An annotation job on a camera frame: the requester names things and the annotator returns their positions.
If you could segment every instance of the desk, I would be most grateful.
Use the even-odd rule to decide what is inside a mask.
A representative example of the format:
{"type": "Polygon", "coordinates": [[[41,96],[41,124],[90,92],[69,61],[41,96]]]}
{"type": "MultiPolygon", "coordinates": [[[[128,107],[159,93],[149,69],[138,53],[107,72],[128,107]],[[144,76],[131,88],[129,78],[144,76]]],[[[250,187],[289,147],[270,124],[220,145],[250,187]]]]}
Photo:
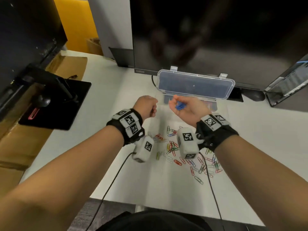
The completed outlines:
{"type": "MultiPolygon", "coordinates": [[[[132,107],[138,97],[151,95],[158,98],[159,104],[163,103],[162,94],[153,86],[149,75],[134,73],[133,69],[120,68],[115,62],[98,55],[73,51],[65,51],[63,55],[88,57],[83,81],[91,82],[92,87],[71,129],[52,132],[21,181],[103,128],[114,113],[132,107]]],[[[244,139],[308,180],[306,167],[308,114],[274,109],[267,101],[254,102],[246,97],[243,98],[244,103],[218,102],[218,108],[220,103],[226,105],[229,121],[244,139]]],[[[147,130],[149,125],[148,119],[143,127],[147,130]]],[[[91,198],[102,199],[122,162],[133,149],[132,144],[121,149],[91,198]]],[[[187,200],[183,200],[187,195],[183,195],[180,190],[174,190],[170,194],[153,187],[160,182],[160,172],[154,173],[146,163],[140,164],[128,160],[105,199],[219,218],[209,187],[205,187],[207,189],[202,195],[200,190],[196,190],[187,204],[187,200]]],[[[229,178],[225,175],[222,180],[223,183],[211,181],[222,218],[263,225],[229,178]]],[[[166,181],[161,182],[162,188],[168,188],[168,185],[164,184],[166,181]]]]}

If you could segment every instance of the forearm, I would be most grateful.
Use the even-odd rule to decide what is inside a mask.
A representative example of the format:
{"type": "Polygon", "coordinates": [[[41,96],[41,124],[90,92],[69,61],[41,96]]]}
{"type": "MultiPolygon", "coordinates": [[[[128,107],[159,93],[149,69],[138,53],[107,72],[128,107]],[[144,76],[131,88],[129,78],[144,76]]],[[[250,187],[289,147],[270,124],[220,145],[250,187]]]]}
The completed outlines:
{"type": "Polygon", "coordinates": [[[307,230],[308,182],[239,136],[226,139],[215,155],[270,230],[307,230]]]}
{"type": "Polygon", "coordinates": [[[115,127],[107,126],[48,163],[9,196],[40,206],[69,225],[123,143],[122,134],[115,127]]]}

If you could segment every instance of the clear plastic case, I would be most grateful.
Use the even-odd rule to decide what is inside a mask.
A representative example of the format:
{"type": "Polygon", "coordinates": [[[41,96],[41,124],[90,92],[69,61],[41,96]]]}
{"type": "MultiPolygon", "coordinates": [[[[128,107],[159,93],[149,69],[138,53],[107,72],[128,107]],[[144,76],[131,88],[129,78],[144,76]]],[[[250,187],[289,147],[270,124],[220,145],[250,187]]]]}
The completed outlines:
{"type": "Polygon", "coordinates": [[[227,99],[235,86],[233,79],[161,69],[156,88],[167,95],[227,99]]]}

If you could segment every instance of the black wrist strap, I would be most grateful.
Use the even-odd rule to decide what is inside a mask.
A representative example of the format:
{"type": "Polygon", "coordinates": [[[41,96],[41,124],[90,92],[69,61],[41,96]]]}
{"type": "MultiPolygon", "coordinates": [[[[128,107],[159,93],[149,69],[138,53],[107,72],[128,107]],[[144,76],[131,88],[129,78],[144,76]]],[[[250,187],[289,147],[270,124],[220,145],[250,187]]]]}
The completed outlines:
{"type": "Polygon", "coordinates": [[[238,135],[228,125],[228,121],[218,114],[207,115],[197,122],[196,133],[200,134],[201,138],[204,139],[204,143],[198,145],[199,148],[207,147],[211,151],[215,151],[216,147],[230,136],[238,135]]]}
{"type": "Polygon", "coordinates": [[[134,143],[145,136],[142,128],[143,120],[141,115],[134,109],[124,109],[112,116],[106,126],[116,127],[124,138],[124,146],[134,143]]]}

